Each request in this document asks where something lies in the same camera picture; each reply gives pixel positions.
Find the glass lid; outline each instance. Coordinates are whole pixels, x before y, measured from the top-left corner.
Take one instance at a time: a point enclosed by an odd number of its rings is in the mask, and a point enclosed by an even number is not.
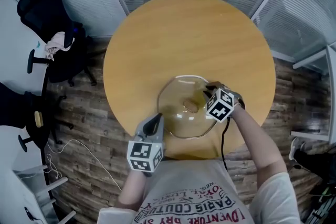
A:
[[[157,110],[163,114],[164,128],[178,138],[194,139],[206,135],[216,124],[207,116],[203,91],[208,82],[198,76],[177,76],[157,97]]]

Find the chair backrest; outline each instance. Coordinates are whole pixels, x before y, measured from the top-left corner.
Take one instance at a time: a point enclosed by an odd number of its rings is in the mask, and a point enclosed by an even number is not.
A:
[[[57,32],[73,31],[74,23],[66,13],[62,0],[20,0],[17,12],[21,22],[45,43]]]
[[[29,111],[29,96],[18,94],[0,83],[0,125],[24,128]]]

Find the office chair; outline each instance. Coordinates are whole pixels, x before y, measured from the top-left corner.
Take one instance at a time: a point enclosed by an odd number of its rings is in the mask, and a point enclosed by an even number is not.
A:
[[[26,144],[33,141],[37,147],[43,149],[48,141],[50,132],[57,144],[55,124],[62,124],[70,129],[73,125],[68,122],[56,120],[55,110],[61,100],[66,96],[60,96],[54,106],[46,105],[44,97],[36,96],[31,92],[19,94],[0,83],[0,125],[13,126],[20,129],[26,127],[29,138],[22,139],[18,136],[22,149],[27,152]]]
[[[54,61],[34,57],[30,52],[27,72],[31,73],[34,63],[48,64],[48,78],[51,83],[68,80],[74,86],[72,78],[84,70],[91,81],[97,85],[95,78],[87,67],[87,61],[92,55],[87,54],[91,37],[86,37],[83,24],[73,22],[66,13],[62,0],[20,0],[17,13],[21,22],[32,29],[45,43],[48,43],[58,32],[65,32],[64,47],[68,51],[59,50],[54,55]]]

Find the floor plank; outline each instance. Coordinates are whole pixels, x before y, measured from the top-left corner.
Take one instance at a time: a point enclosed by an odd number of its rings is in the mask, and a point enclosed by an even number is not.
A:
[[[100,159],[118,184],[123,183],[129,172],[125,158],[131,137],[125,132],[113,115],[103,87],[103,59],[107,43],[96,43],[91,51],[101,54],[90,61],[90,70],[97,79],[92,87],[82,72],[74,77],[74,87],[67,82],[48,84],[47,94],[55,100],[66,94],[56,118],[71,122],[73,130],[57,126],[58,138],[64,142],[77,139],[84,143]],[[274,59],[276,69],[276,93],[264,130],[277,143],[290,169],[294,163],[288,159],[292,137],[291,130],[327,134],[330,117],[330,87],[328,79],[306,68],[293,70],[291,64]],[[50,147],[60,151],[49,138]],[[308,141],[309,153],[325,152],[329,146],[325,142]],[[51,153],[46,147],[45,153]],[[52,161],[69,181],[53,190],[56,203],[63,210],[77,212],[79,223],[96,223],[99,209],[113,206],[119,190],[98,161],[79,143],[70,143],[61,154],[52,154]],[[256,168],[245,145],[226,155],[229,173],[245,204],[249,204],[257,191]],[[310,206],[310,189],[317,184],[318,176],[304,170],[291,169],[291,181],[297,195],[301,215]],[[56,173],[49,173],[51,182]]]

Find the white sneaker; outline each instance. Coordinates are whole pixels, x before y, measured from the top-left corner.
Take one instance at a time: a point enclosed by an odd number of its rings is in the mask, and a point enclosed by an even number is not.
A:
[[[303,149],[303,146],[304,146],[305,142],[301,141],[298,137],[295,137],[292,141],[292,143],[290,144],[290,152],[289,152],[289,155],[288,155],[288,158],[291,160],[291,161],[294,161],[294,153],[296,150],[300,149],[302,150]]]

